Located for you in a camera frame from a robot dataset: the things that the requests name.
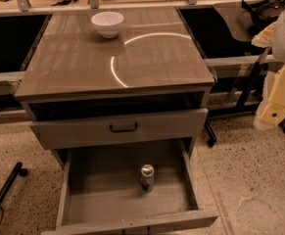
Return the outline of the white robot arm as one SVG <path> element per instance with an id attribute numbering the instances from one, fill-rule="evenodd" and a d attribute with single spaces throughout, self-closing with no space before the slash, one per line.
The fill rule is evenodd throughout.
<path id="1" fill-rule="evenodd" d="M 263 85 L 263 99 L 256 111 L 254 127 L 269 130 L 285 119 L 285 10 L 275 23 L 258 33 L 252 44 L 270 47 L 272 56 L 283 63 L 278 72 L 269 71 Z"/>

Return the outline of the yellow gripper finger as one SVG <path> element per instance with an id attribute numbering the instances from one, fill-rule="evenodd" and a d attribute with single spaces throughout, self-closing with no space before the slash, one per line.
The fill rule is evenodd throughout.
<path id="1" fill-rule="evenodd" d="M 254 127 L 269 130 L 285 119 L 285 65 L 278 72 L 269 71 L 265 77 L 262 101 L 256 111 Z"/>
<path id="2" fill-rule="evenodd" d="M 254 46 L 261 48 L 271 47 L 275 25 L 276 23 L 271 23 L 270 25 L 268 25 L 261 32 L 259 32 L 257 35 L 254 36 L 251 43 Z"/>

